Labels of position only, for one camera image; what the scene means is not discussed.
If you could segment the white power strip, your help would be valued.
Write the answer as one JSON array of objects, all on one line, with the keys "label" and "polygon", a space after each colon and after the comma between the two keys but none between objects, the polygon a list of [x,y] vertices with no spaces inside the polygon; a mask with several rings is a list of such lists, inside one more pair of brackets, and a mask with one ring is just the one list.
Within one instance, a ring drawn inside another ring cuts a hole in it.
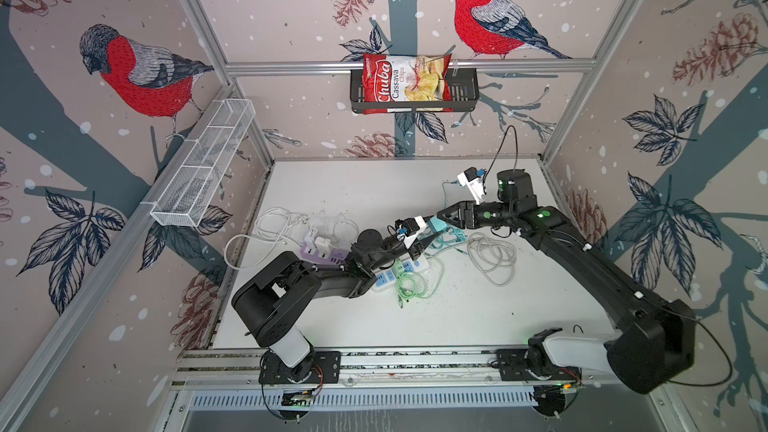
[{"label": "white power strip", "polygon": [[426,274],[430,270],[430,263],[424,257],[419,259],[397,259],[391,267],[378,270],[375,273],[375,282],[371,290],[376,293],[384,292],[395,287],[398,277],[402,274]]}]

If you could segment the purple power strip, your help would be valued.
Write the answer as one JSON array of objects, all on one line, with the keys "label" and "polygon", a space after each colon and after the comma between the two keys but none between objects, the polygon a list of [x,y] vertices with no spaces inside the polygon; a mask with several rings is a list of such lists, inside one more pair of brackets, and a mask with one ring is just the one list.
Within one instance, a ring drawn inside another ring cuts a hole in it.
[{"label": "purple power strip", "polygon": [[348,250],[337,248],[332,245],[317,248],[316,246],[310,247],[305,243],[300,249],[300,257],[303,260],[331,267],[341,265],[348,254]]}]

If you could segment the white charger plug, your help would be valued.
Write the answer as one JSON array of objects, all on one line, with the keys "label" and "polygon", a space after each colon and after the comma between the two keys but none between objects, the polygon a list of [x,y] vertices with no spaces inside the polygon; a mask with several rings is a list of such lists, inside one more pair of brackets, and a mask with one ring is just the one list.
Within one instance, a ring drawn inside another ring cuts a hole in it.
[{"label": "white charger plug", "polygon": [[314,239],[314,244],[318,256],[327,258],[331,255],[333,247],[329,238],[318,236]]}]

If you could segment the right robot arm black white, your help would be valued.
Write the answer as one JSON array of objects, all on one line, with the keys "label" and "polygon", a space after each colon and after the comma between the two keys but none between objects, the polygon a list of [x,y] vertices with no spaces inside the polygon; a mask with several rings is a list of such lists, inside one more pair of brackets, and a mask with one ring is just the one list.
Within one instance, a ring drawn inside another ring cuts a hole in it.
[{"label": "right robot arm black white", "polygon": [[696,322],[689,306],[633,282],[563,212],[539,205],[525,170],[497,174],[494,202],[483,199],[486,177],[475,167],[458,174],[458,183],[473,198],[444,208],[438,218],[462,230],[508,228],[569,272],[614,327],[603,336],[568,334],[558,327],[533,335],[525,356],[530,375],[545,380],[555,369],[591,369],[611,373],[630,390],[647,394],[693,366]]}]

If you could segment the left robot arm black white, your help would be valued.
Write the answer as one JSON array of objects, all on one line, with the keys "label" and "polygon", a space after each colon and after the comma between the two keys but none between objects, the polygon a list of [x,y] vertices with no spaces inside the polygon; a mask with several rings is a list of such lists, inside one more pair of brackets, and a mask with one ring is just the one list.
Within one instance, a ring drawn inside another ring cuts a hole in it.
[{"label": "left robot arm black white", "polygon": [[234,292],[231,305],[257,344],[269,350],[300,379],[315,366],[313,345],[296,327],[311,301],[324,297],[357,298],[376,282],[375,272],[408,255],[415,259],[439,236],[383,237],[375,229],[358,235],[344,260],[318,265],[285,251]]}]

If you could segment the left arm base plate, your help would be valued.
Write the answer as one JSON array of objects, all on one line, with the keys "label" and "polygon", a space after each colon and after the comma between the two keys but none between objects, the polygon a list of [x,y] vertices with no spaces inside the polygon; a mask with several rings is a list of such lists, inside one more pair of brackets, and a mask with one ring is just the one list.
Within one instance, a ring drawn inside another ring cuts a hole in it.
[{"label": "left arm base plate", "polygon": [[321,385],[336,384],[339,380],[341,353],[315,351],[296,366],[287,366],[277,354],[267,350],[260,362],[260,385]]}]

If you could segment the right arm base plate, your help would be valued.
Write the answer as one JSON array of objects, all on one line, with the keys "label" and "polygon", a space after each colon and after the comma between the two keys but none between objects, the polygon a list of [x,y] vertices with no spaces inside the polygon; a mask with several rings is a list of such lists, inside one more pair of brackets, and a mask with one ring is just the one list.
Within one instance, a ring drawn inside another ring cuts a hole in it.
[{"label": "right arm base plate", "polygon": [[557,366],[536,347],[498,349],[488,365],[498,370],[501,380],[506,382],[580,382],[582,379],[579,368]]}]

